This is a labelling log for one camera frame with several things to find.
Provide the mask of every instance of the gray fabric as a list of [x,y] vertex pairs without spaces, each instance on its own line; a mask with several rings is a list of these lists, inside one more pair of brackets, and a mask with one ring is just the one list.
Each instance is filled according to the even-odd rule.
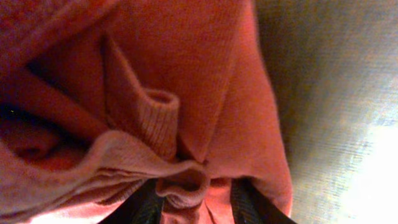
[[391,223],[398,1],[257,0],[257,13],[294,183],[292,219]]

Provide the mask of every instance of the textured surface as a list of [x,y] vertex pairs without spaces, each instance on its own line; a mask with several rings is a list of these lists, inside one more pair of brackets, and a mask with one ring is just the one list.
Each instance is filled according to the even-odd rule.
[[398,1],[257,0],[298,223],[391,223]]

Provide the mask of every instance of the ribbed fabric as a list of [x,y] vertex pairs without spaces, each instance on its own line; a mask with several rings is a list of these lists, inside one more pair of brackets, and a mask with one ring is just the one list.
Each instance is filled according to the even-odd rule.
[[[61,131],[0,118],[0,223],[112,205],[154,178],[162,223],[232,222],[228,195],[239,177],[290,212],[251,1],[51,2],[37,2],[37,20],[27,14],[38,24],[17,16],[12,23],[26,29],[1,26],[2,108]],[[28,10],[0,6],[6,16]],[[27,137],[33,130],[39,138]],[[21,157],[35,147],[37,158]]]

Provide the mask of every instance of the pink fabric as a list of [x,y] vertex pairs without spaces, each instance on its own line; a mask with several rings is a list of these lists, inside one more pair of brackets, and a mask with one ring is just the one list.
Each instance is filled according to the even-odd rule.
[[[289,214],[290,174],[252,5],[1,2],[0,103],[83,144],[1,118],[0,223],[65,208],[70,218],[105,216],[149,178],[167,198],[162,223],[232,223],[239,177]],[[107,209],[94,214],[94,203]],[[77,215],[81,204],[88,211]]]

